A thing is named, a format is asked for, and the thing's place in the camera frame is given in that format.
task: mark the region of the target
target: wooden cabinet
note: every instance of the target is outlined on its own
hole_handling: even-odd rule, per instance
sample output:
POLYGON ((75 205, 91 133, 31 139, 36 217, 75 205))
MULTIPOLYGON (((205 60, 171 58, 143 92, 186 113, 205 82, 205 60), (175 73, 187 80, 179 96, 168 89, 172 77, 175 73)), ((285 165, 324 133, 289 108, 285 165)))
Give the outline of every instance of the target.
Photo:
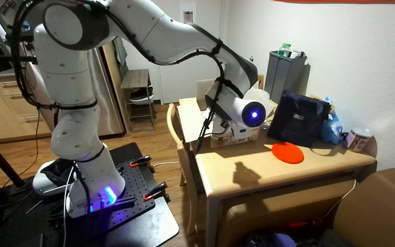
POLYGON ((49 129, 35 107, 20 95, 13 78, 0 78, 0 143, 49 136, 49 129))

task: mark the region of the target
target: chair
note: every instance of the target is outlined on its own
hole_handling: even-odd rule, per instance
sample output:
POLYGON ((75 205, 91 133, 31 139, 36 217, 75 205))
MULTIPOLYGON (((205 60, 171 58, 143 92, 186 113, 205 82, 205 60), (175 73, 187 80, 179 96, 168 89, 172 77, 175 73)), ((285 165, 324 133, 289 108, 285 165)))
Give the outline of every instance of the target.
POLYGON ((175 148, 178 152, 179 166, 182 172, 180 185, 186 184, 186 192, 189 198, 186 235, 189 235, 195 231, 194 225, 197 222, 197 209, 198 209, 197 183, 195 178, 193 177, 190 167, 189 144, 183 143, 183 133, 179 124, 178 111, 172 103, 168 104, 165 119, 168 132, 172 140, 175 141, 175 148))

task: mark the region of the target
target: plastic bottle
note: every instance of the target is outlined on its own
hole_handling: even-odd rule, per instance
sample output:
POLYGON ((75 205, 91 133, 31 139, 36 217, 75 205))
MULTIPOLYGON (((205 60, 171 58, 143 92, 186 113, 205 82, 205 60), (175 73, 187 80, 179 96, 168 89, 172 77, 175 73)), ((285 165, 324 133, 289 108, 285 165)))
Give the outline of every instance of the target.
POLYGON ((282 43, 281 48, 278 49, 278 55, 283 58, 289 58, 290 55, 290 44, 282 43))
MULTIPOLYGON (((331 100, 329 97, 324 97, 324 102, 331 104, 331 100)), ((327 119, 323 121, 322 124, 320 139, 324 143, 338 144, 342 141, 342 137, 341 137, 342 130, 344 128, 339 124, 335 111, 331 110, 327 115, 327 119)))

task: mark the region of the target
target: robotic arm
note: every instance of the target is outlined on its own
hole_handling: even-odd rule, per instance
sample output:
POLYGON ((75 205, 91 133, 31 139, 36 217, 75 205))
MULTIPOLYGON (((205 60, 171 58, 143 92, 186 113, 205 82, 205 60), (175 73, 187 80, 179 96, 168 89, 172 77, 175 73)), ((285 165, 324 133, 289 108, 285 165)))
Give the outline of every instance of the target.
POLYGON ((259 126, 265 118, 263 104, 242 99, 256 82, 256 67, 201 28, 172 21, 152 1, 45 3, 43 25, 34 30, 34 51, 46 91, 60 110, 51 150, 73 161, 80 174, 68 188, 65 207, 71 217, 112 206, 124 189, 95 133, 98 108, 89 84, 87 49, 123 37, 154 65, 208 55, 220 73, 205 95, 213 114, 245 128, 259 126))

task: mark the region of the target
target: orange frisbee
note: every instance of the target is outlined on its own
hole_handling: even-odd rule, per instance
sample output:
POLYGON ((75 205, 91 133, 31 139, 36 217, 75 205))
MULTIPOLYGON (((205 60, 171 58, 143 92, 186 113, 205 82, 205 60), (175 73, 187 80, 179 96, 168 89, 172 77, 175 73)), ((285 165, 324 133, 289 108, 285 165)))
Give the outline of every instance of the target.
POLYGON ((301 150, 291 143, 275 143, 271 146, 271 152, 276 159, 286 163, 300 163, 304 161, 301 150))

